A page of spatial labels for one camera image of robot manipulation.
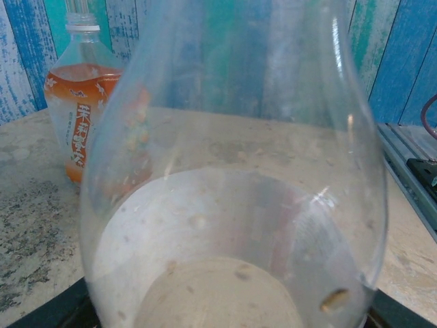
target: bottle label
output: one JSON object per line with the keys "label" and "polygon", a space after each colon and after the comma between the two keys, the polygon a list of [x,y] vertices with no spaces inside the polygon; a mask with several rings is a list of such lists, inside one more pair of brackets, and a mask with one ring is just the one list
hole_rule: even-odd
{"label": "bottle label", "polygon": [[44,95],[73,181],[81,180],[96,125],[120,75],[114,68],[77,64],[51,70],[46,78]]}

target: plastic bottle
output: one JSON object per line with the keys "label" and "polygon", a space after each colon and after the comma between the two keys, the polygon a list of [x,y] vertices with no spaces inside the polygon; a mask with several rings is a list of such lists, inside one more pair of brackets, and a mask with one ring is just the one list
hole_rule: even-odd
{"label": "plastic bottle", "polygon": [[80,182],[89,147],[122,64],[99,39],[86,1],[67,1],[70,43],[50,69],[44,95],[67,176]]}

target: wooden wall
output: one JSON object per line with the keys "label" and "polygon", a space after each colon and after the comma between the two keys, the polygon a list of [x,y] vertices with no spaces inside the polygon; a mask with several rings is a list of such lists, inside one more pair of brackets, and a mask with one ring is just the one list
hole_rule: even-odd
{"label": "wooden wall", "polygon": [[[132,55],[153,1],[89,0],[102,41],[124,62]],[[251,5],[250,0],[221,2],[229,8]],[[274,6],[275,1],[262,2],[262,10],[274,10],[267,4]],[[208,11],[208,38],[220,40],[231,16],[219,12],[214,0],[204,0],[203,6]],[[252,7],[251,14],[262,14]],[[355,63],[376,119],[420,124],[421,107],[437,93],[437,1],[347,0],[347,8]],[[0,124],[46,107],[44,77],[68,44],[65,11],[62,0],[0,0]],[[209,49],[203,43],[199,51]],[[214,96],[214,90],[203,92]],[[220,102],[220,95],[215,96]],[[437,124],[437,110],[429,120]]]}

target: clear glass container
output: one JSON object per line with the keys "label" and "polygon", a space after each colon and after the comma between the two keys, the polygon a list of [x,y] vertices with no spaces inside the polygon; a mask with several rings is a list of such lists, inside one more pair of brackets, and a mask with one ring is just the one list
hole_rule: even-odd
{"label": "clear glass container", "polygon": [[122,63],[99,39],[96,17],[84,0],[67,0],[70,43],[50,69],[44,95],[67,176],[80,182],[90,145]]}
{"label": "clear glass container", "polygon": [[205,6],[154,3],[93,143],[81,253],[103,327],[358,327],[386,182],[342,1]]}

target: countertop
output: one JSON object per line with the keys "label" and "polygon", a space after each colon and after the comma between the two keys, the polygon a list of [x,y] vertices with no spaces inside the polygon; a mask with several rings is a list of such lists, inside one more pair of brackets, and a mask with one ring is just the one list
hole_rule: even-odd
{"label": "countertop", "polygon": [[[83,276],[79,189],[46,110],[0,127],[0,325]],[[437,244],[388,176],[389,240],[378,288],[437,324]]]}

